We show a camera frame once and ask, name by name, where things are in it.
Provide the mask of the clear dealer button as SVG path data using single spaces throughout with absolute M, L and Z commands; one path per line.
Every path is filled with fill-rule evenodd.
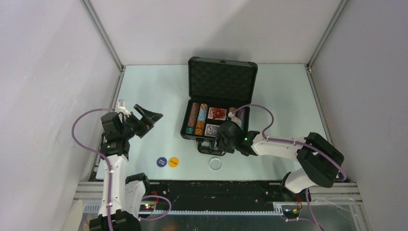
M 209 166 L 212 170 L 219 170 L 222 167 L 222 161 L 217 157 L 213 157 L 209 161 Z

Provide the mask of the blue small blind button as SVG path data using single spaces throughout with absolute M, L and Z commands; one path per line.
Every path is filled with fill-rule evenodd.
M 156 164 L 158 167 L 165 167 L 167 165 L 167 159 L 165 157 L 159 157 Z

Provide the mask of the yellow big blind button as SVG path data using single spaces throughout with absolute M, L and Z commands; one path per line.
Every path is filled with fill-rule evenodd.
M 168 165 L 170 167 L 177 167 L 179 165 L 179 159 L 177 157 L 172 157 L 168 160 Z

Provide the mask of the black poker case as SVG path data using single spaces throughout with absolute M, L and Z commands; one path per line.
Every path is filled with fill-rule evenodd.
M 236 112 L 245 109 L 245 130 L 248 131 L 250 108 L 255 87 L 258 65 L 254 62 L 219 60 L 194 56 L 188 61 L 188 93 L 189 100 L 183 118 L 180 135 L 187 140 L 197 142 L 197 150 L 202 154 L 223 156 L 211 148 L 215 137 L 186 134 L 186 126 L 193 103 L 208 105 L 205 120 L 207 124 L 221 125 L 230 121 L 228 109 L 235 107 Z M 223 108 L 227 110 L 226 120 L 210 120 L 207 118 L 209 108 Z

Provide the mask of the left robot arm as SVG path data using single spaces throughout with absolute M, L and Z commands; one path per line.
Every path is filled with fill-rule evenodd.
M 143 138 L 163 115 L 138 104 L 134 109 L 141 118 L 126 109 L 124 100 L 119 100 L 112 112 L 101 117 L 104 183 L 98 216 L 89 222 L 91 231 L 141 230 L 140 205 L 151 197 L 152 187 L 145 173 L 127 174 L 129 141 L 134 136 Z

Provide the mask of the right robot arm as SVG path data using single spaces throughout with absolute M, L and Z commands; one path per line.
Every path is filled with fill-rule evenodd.
M 235 122 L 227 121 L 217 130 L 211 148 L 221 153 L 238 151 L 245 156 L 270 155 L 298 162 L 301 167 L 287 173 L 282 181 L 280 196 L 285 201 L 294 200 L 314 185 L 330 188 L 338 175 L 346 179 L 341 167 L 344 155 L 315 132 L 300 138 L 275 138 L 260 131 L 243 131 Z

